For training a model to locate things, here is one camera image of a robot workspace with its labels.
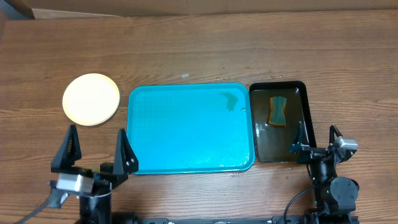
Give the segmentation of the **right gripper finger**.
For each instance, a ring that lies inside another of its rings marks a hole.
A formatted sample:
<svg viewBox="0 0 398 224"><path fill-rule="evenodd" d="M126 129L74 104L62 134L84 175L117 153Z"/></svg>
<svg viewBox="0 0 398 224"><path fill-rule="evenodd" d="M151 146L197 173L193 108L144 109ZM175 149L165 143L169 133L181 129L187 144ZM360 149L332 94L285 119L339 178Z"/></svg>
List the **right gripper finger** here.
<svg viewBox="0 0 398 224"><path fill-rule="evenodd" d="M332 124L329 128L329 143L333 144L335 142L335 138L342 136L338 128Z"/></svg>
<svg viewBox="0 0 398 224"><path fill-rule="evenodd" d="M294 134L293 141L289 147L289 152L290 153L301 153L303 151L306 151L309 148L310 148L310 146L308 144L303 143L303 125L302 125L302 122L300 121L298 123L296 132Z"/></svg>

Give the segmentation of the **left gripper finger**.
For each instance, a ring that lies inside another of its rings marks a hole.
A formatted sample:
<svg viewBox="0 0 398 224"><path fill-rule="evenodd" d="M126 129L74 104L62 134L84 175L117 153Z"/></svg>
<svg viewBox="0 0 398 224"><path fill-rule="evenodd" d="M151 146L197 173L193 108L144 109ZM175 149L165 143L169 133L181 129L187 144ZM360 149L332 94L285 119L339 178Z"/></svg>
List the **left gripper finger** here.
<svg viewBox="0 0 398 224"><path fill-rule="evenodd" d="M65 139L51 162L51 171L68 170L82 157L78 131L74 124L69 125Z"/></svg>
<svg viewBox="0 0 398 224"><path fill-rule="evenodd" d="M120 129L114 155L114 175L129 175L139 170L139 161L128 141L126 131Z"/></svg>

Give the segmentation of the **green yellow sponge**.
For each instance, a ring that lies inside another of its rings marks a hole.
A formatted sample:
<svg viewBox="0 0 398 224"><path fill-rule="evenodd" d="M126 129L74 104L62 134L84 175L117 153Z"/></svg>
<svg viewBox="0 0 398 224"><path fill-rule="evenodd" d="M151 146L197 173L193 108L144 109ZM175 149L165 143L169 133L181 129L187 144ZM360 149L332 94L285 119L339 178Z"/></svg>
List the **green yellow sponge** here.
<svg viewBox="0 0 398 224"><path fill-rule="evenodd" d="M269 100L268 125L275 127L285 127L285 107L287 99L283 96L273 96Z"/></svg>

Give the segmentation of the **yellow-green plate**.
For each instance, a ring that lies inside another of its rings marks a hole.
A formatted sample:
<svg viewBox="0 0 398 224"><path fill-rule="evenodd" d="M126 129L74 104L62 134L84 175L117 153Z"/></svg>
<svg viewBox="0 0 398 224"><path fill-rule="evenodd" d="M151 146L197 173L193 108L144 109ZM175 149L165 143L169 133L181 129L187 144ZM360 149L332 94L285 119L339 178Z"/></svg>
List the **yellow-green plate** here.
<svg viewBox="0 0 398 224"><path fill-rule="evenodd" d="M66 87L62 107L74 123L96 126L115 114L120 100L119 88L112 79L100 73L87 73Z"/></svg>

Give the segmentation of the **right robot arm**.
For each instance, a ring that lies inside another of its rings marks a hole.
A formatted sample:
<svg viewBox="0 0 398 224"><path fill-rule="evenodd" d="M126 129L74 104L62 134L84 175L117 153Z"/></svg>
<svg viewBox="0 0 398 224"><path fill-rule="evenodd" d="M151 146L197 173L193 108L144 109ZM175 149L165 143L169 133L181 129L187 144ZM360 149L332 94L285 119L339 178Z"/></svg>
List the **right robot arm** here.
<svg viewBox="0 0 398 224"><path fill-rule="evenodd" d="M312 186L296 195L286 206L287 211L295 200L312 191L315 208L305 212L304 223L354 223L357 218L349 214L356 210L359 193L357 181L339 177L336 165L348 161L357 151L358 143L344 137L335 125L329 128L329 145L326 148L312 147L303 143L303 127L299 123L289 152L298 154L297 163L305 164Z"/></svg>

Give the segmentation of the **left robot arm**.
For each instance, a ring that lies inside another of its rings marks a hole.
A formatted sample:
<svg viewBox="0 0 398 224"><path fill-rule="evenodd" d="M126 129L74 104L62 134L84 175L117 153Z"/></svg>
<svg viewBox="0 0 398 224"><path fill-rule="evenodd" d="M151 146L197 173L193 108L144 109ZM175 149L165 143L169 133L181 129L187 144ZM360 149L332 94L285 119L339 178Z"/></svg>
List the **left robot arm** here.
<svg viewBox="0 0 398 224"><path fill-rule="evenodd" d="M80 201L77 223L140 223L134 212L112 212L113 190L139 170L139 161L128 141L126 131L120 129L113 162L104 162L98 170L77 167L82 157L78 131L71 124L60 149L51 162L51 172L59 175L51 180L48 206L60 208L66 199L76 195Z"/></svg>

